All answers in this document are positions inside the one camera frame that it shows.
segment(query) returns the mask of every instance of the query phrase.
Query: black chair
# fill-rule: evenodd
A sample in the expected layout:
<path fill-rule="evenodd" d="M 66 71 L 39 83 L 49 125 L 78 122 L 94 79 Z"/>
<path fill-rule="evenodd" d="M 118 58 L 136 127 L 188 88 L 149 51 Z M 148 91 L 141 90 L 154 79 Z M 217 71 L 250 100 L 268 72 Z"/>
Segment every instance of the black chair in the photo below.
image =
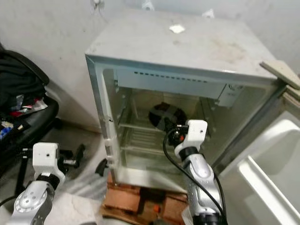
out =
<path fill-rule="evenodd" d="M 41 80 L 44 86 L 49 83 L 48 76 L 25 56 L 17 52 L 3 49 L 0 50 L 0 55 L 10 57 L 22 63 Z M 33 144 L 39 142 L 53 127 L 60 128 L 62 126 L 60 119 L 56 118 L 59 109 L 58 103 L 46 95 L 44 96 L 44 102 L 48 105 L 46 109 L 24 116 L 25 121 L 30 127 L 19 134 L 16 139 L 14 139 L 13 144 L 0 150 L 0 178 L 11 165 L 15 165 L 17 161 L 22 159 L 15 190 L 16 194 L 19 194 L 24 190 L 23 181 L 28 158 L 23 157 L 23 148 L 31 148 Z"/>

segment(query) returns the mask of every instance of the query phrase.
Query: black cable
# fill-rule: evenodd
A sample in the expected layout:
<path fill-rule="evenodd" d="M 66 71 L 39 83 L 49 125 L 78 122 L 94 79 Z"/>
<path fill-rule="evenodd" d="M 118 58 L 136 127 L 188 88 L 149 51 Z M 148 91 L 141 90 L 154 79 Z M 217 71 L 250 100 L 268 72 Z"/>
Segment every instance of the black cable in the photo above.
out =
<path fill-rule="evenodd" d="M 220 211 L 220 214 L 221 216 L 223 217 L 223 219 L 225 220 L 226 224 L 227 223 L 227 219 L 226 219 L 226 215 L 224 214 L 224 211 L 222 210 L 221 206 L 219 205 L 219 203 L 214 199 L 213 196 L 211 196 L 211 194 L 198 182 L 196 181 L 188 172 L 186 172 L 180 165 L 178 165 L 174 159 L 171 158 L 171 156 L 169 155 L 169 153 L 167 152 L 167 149 L 166 149 L 166 142 L 167 142 L 167 139 L 168 139 L 168 136 L 174 132 L 175 129 L 171 129 L 169 130 L 169 132 L 166 134 L 165 138 L 164 138 L 164 141 L 163 141 L 163 151 L 164 151 L 164 154 L 165 156 L 168 158 L 168 160 L 174 165 L 176 166 L 177 169 L 179 169 L 181 172 L 183 172 L 192 182 L 194 182 L 213 202 L 214 204 L 216 205 L 216 207 L 218 208 L 218 210 Z"/>
<path fill-rule="evenodd" d="M 13 199 L 15 199 L 15 198 L 17 198 L 17 197 L 18 197 L 17 195 L 14 195 L 14 196 L 11 196 L 11 197 L 9 197 L 9 198 L 3 200 L 2 202 L 0 202 L 0 207 L 1 207 L 2 205 L 4 205 L 5 203 L 9 202 L 10 200 L 13 200 Z"/>
<path fill-rule="evenodd" d="M 220 190 L 220 195 L 221 195 L 221 199 L 222 199 L 222 206 L 223 206 L 223 212 L 224 212 L 224 215 L 227 215 L 226 214 L 226 204 L 225 204 L 225 196 L 224 196 L 224 191 L 223 191 L 223 188 L 222 188 L 222 185 L 220 183 L 220 180 L 219 178 L 217 177 L 216 173 L 214 172 L 214 176 L 215 176 L 215 179 L 217 181 L 217 185 L 219 187 L 219 190 Z"/>

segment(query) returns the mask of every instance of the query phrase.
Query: white refrigerator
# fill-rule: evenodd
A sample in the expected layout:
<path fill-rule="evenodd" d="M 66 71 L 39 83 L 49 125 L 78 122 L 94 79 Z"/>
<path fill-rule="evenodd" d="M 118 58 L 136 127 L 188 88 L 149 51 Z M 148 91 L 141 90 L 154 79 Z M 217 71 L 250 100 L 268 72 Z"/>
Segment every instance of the white refrigerator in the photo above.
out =
<path fill-rule="evenodd" d="M 245 24 L 125 10 L 86 61 L 116 183 L 185 192 L 163 154 L 165 133 L 149 119 L 153 107 L 168 104 L 208 122 L 201 153 L 221 178 L 230 224 L 300 221 L 297 81 L 287 89 L 289 79 L 260 66 L 276 59 Z"/>

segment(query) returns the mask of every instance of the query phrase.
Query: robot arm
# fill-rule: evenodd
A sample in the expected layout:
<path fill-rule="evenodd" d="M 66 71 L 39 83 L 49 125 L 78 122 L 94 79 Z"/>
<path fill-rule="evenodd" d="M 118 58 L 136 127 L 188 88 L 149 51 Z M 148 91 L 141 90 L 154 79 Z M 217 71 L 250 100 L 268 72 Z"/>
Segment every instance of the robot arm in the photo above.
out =
<path fill-rule="evenodd" d="M 188 176 L 184 176 L 194 225 L 225 225 L 227 222 L 222 207 L 224 202 L 221 202 L 219 190 L 215 185 L 214 172 L 204 156 L 199 153 L 206 129 L 207 122 L 189 120 L 187 126 L 179 125 L 173 133 L 168 132 L 170 134 L 168 139 L 169 144 L 175 147 L 175 155 L 183 162 L 182 169 L 193 178 L 191 180 Z"/>
<path fill-rule="evenodd" d="M 65 181 L 64 173 L 58 169 L 58 144 L 37 143 L 32 153 L 36 180 L 15 200 L 14 212 L 7 225 L 44 224 L 52 208 L 55 189 Z"/>

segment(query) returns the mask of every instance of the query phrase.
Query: wall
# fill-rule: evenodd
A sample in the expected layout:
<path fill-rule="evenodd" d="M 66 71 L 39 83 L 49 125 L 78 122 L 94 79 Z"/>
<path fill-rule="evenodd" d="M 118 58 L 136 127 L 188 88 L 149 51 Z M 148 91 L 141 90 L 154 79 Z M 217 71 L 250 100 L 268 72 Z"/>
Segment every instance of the wall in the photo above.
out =
<path fill-rule="evenodd" d="M 122 0 L 101 13 L 90 0 L 1 0 L 0 41 L 46 72 L 63 119 L 99 127 L 84 52 L 122 8 Z"/>
<path fill-rule="evenodd" d="M 125 0 L 140 8 L 143 0 Z M 155 10 L 201 15 L 213 9 L 215 17 L 244 21 L 267 48 L 300 73 L 300 1 L 297 0 L 151 0 Z"/>

